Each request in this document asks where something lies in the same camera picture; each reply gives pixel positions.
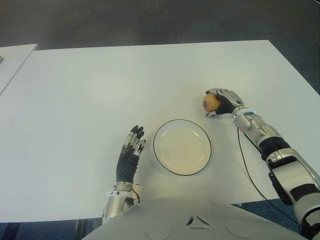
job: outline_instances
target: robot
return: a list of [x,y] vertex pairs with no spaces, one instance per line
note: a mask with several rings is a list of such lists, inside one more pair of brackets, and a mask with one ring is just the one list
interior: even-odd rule
[[135,126],[124,141],[116,184],[103,210],[103,224],[85,240],[320,240],[320,177],[272,126],[247,108],[232,90],[212,88],[218,108],[206,114],[232,114],[232,121],[260,152],[279,198],[293,205],[299,232],[238,207],[201,197],[162,198],[134,204],[134,175],[146,141]]

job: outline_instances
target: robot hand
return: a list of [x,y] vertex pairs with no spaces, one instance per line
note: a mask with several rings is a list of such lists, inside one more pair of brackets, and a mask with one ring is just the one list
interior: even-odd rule
[[206,117],[213,117],[215,115],[221,115],[221,114],[231,114],[233,110],[236,108],[243,106],[244,102],[242,99],[234,92],[230,91],[228,89],[221,89],[221,88],[212,88],[205,92],[207,94],[207,97],[209,97],[209,94],[214,94],[220,100],[220,102],[215,103],[218,108],[215,109],[215,107],[212,109],[208,109],[208,103],[205,98],[203,101],[203,106],[206,110],[209,110],[206,114]]
[[126,137],[116,166],[116,182],[133,184],[140,155],[146,140],[140,138],[145,134],[144,127],[136,125]]

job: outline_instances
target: plate rim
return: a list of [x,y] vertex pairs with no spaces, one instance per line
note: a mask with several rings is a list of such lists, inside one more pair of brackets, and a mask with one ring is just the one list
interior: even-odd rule
[[[168,168],[166,168],[166,167],[159,161],[159,158],[157,157],[157,154],[156,154],[156,150],[155,150],[155,139],[156,139],[157,133],[159,132],[159,130],[160,130],[164,125],[166,125],[166,124],[168,124],[168,123],[170,123],[170,122],[173,122],[173,121],[177,121],[177,120],[183,120],[183,121],[187,121],[187,122],[190,122],[190,123],[193,123],[193,124],[197,125],[197,126],[204,132],[204,134],[206,135],[206,137],[207,137],[207,139],[208,139],[208,141],[209,141],[209,145],[210,145],[210,155],[209,155],[209,159],[208,159],[207,163],[206,163],[206,164],[203,166],[203,168],[201,168],[199,171],[196,171],[196,172],[194,172],[194,173],[192,173],[192,174],[179,174],[179,173],[170,171]],[[193,122],[193,121],[179,118],[179,119],[173,119],[173,120],[170,120],[170,121],[165,122],[165,123],[162,124],[162,125],[158,128],[158,130],[155,132],[154,137],[153,137],[153,153],[154,153],[155,158],[157,159],[157,161],[161,164],[161,166],[164,167],[164,168],[165,168],[166,170],[168,170],[169,172],[171,172],[171,173],[173,173],[173,174],[175,174],[175,175],[178,175],[178,176],[192,176],[192,175],[195,175],[195,174],[201,172],[203,169],[206,168],[206,166],[208,165],[208,163],[210,162],[210,159],[211,159],[212,146],[211,146],[211,141],[210,141],[210,138],[209,138],[208,134],[206,133],[206,131],[205,131],[201,126],[199,126],[198,124],[196,124],[196,123]]]

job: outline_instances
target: white table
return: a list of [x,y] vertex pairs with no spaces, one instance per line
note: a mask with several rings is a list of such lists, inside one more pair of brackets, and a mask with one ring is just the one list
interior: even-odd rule
[[[135,124],[147,140],[135,176],[143,201],[262,200],[231,116],[204,117],[213,87],[235,90],[320,172],[320,97],[267,40],[38,50],[0,98],[0,222],[100,217]],[[157,129],[173,119],[197,123],[211,141],[210,162],[195,175],[168,172],[154,155]],[[277,198],[259,153],[240,139],[252,179]]]
[[0,62],[0,95],[36,48],[37,44],[0,47],[0,56],[3,58]]

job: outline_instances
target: robot forearm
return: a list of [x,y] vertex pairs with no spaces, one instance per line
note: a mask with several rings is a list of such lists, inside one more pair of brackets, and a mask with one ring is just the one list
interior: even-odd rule
[[236,93],[220,88],[213,88],[206,93],[215,94],[222,107],[208,113],[207,117],[232,114],[232,121],[261,153],[270,170],[269,178],[280,199],[285,204],[293,204],[301,234],[308,239],[320,234],[318,174],[272,126],[256,115],[255,110],[246,108]]
[[135,126],[126,137],[116,166],[116,185],[102,214],[105,223],[134,205],[133,182],[140,155],[145,147],[143,127]]

